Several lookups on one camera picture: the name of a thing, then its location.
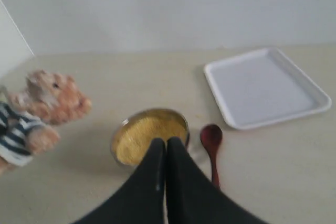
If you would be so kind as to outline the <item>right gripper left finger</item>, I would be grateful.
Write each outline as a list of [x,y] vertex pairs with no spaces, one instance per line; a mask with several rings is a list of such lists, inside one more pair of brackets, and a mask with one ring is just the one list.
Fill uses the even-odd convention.
[[75,223],[163,223],[165,158],[165,143],[155,138],[127,181]]

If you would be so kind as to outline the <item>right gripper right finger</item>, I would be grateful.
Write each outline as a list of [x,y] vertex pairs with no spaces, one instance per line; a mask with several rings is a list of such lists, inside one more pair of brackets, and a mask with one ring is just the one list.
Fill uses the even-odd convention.
[[265,223],[215,188],[177,137],[167,142],[165,179],[169,223]]

